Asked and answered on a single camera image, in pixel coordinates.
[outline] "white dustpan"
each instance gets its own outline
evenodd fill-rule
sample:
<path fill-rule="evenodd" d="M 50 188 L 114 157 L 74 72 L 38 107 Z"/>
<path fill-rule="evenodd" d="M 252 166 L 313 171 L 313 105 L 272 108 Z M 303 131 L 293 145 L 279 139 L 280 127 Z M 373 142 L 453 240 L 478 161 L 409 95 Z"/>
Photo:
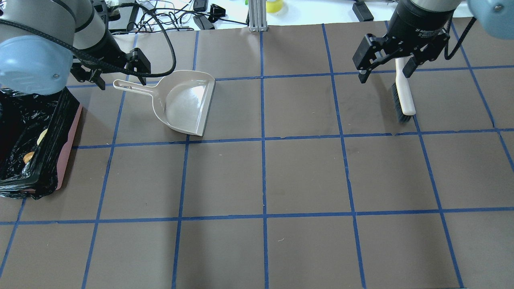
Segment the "white dustpan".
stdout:
<path fill-rule="evenodd" d="M 155 86 L 115 80 L 122 91 L 149 95 L 154 113 L 169 128 L 185 134 L 203 136 L 216 80 L 207 73 L 177 70 Z"/>

